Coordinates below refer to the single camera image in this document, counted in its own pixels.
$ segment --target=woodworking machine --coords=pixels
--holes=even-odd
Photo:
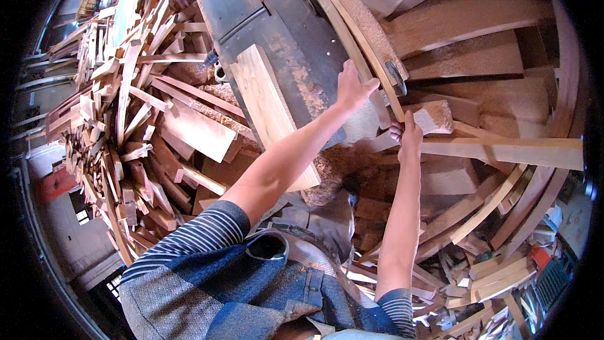
[[[256,136],[229,68],[253,44],[265,50],[297,128],[336,102],[338,73],[349,57],[316,0],[198,1],[226,77]],[[340,128],[324,148],[345,138]]]

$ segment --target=striped sleeve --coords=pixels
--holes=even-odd
[[[413,326],[413,309],[411,307],[411,291],[409,289],[394,289],[382,295],[376,302],[399,329],[399,335],[405,339],[415,339]]]
[[[241,244],[249,229],[249,219],[243,209],[230,201],[216,201],[145,252],[126,269],[120,283],[140,277],[180,256]]]

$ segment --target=red object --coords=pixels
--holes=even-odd
[[[533,245],[528,256],[534,260],[534,263],[537,265],[537,275],[541,273],[541,270],[545,268],[552,258],[552,256],[549,256],[539,245]]]
[[[40,204],[46,204],[56,200],[62,194],[71,191],[78,186],[76,178],[67,172],[66,168],[51,173],[34,183],[36,199]]]

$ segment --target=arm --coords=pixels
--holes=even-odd
[[[378,79],[361,84],[348,60],[338,75],[338,102],[319,117],[275,143],[244,172],[220,200],[242,208],[253,226],[306,170],[321,147],[359,109],[377,87]]]
[[[419,241],[419,164],[423,132],[416,126],[410,110],[405,114],[405,131],[401,131],[400,124],[390,127],[390,131],[400,142],[400,173],[377,262],[376,301],[393,289],[411,289],[411,270]]]

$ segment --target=hand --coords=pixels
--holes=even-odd
[[[359,109],[379,84],[377,78],[361,83],[355,63],[352,59],[347,60],[344,62],[344,71],[338,74],[338,104],[346,109]]]
[[[405,113],[405,129],[402,124],[393,122],[390,126],[390,136],[400,144],[399,162],[418,161],[422,154],[423,131],[416,125],[413,112]]]

